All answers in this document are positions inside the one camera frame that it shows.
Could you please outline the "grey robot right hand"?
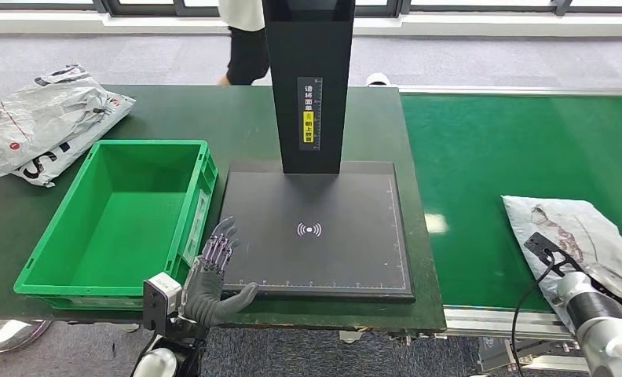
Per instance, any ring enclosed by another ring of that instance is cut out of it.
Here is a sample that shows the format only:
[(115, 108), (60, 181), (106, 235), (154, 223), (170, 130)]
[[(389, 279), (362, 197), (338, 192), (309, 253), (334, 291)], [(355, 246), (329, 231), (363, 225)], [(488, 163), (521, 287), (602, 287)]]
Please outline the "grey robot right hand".
[(584, 271), (609, 292), (622, 298), (622, 276), (620, 274), (599, 263), (586, 265)]

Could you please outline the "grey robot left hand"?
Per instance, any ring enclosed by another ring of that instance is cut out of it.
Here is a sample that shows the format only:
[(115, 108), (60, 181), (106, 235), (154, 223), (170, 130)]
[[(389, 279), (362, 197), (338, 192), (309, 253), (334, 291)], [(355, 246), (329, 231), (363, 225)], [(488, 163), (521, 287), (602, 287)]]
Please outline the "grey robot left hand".
[(221, 297), (225, 269), (239, 244), (235, 221), (233, 216), (227, 217), (212, 230), (182, 289), (179, 313), (205, 328), (225, 323), (227, 317), (249, 306), (258, 293), (259, 285), (250, 282), (238, 294)]

